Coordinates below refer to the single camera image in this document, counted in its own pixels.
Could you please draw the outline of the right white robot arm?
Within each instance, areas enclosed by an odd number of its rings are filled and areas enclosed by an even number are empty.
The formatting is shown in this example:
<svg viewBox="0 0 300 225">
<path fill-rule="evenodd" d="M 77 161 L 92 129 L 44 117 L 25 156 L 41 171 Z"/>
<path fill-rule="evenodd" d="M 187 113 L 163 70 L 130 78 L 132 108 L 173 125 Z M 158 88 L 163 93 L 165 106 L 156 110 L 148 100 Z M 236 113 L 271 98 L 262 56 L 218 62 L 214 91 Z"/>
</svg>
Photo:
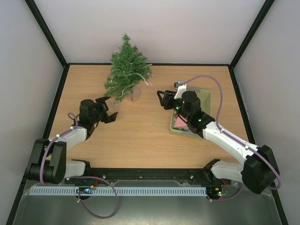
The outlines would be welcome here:
<svg viewBox="0 0 300 225">
<path fill-rule="evenodd" d="M 272 149 L 249 143 L 220 126 L 216 119 L 201 109 L 201 101 L 195 91 L 182 93 L 157 91 L 160 105 L 174 110 L 179 119 L 194 134 L 211 141 L 238 160 L 237 164 L 218 161 L 204 172 L 208 183 L 219 179 L 242 182 L 250 191 L 261 194 L 279 180 L 279 169 Z"/>
</svg>

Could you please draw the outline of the pink fabric triangle ornament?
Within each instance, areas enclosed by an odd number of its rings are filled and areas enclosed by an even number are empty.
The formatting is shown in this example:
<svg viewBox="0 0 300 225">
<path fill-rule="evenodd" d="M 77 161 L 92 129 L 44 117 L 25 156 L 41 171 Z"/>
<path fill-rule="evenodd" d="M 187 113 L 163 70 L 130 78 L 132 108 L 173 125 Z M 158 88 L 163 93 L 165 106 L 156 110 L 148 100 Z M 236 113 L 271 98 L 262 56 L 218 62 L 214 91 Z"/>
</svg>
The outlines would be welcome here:
<svg viewBox="0 0 300 225">
<path fill-rule="evenodd" d="M 174 128 L 182 128 L 187 126 L 187 121 L 178 117 L 175 121 Z"/>
</svg>

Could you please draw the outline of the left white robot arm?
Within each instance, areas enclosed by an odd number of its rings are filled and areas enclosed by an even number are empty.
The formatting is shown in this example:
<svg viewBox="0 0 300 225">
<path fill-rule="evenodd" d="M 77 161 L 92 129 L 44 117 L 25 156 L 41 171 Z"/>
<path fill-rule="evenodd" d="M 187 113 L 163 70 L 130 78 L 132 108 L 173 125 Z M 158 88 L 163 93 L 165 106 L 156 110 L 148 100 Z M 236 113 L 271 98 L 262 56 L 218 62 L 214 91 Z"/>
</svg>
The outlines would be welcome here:
<svg viewBox="0 0 300 225">
<path fill-rule="evenodd" d="M 80 102 L 79 114 L 68 113 L 73 125 L 65 132 L 53 138 L 37 139 L 32 148 L 25 170 L 25 177 L 41 184 L 59 184 L 64 179 L 82 176 L 87 162 L 82 160 L 67 161 L 67 152 L 77 144 L 88 140 L 100 122 L 114 122 L 117 112 L 108 115 L 109 97 L 95 100 L 84 99 Z"/>
</svg>

